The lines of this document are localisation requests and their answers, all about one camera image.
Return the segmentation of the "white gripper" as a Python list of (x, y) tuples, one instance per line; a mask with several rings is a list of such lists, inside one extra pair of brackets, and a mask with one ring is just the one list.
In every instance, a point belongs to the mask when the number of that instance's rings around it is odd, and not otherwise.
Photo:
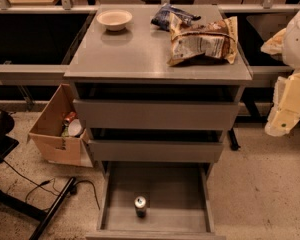
[[(281, 54), (286, 29), (278, 31), (262, 46), (261, 51), (269, 55)], [(274, 137), (288, 134), (300, 121), (300, 70), (288, 78), (279, 77), (275, 83), (273, 107), (265, 126), (265, 132)]]

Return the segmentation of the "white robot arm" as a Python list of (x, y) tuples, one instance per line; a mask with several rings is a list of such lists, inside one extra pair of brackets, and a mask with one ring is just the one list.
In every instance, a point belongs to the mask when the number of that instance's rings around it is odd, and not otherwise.
[(288, 77), (275, 83), (273, 107), (265, 132), (274, 137), (288, 134), (300, 120), (300, 10), (287, 27), (277, 32), (261, 46), (270, 55), (281, 54), (283, 63), (294, 69)]

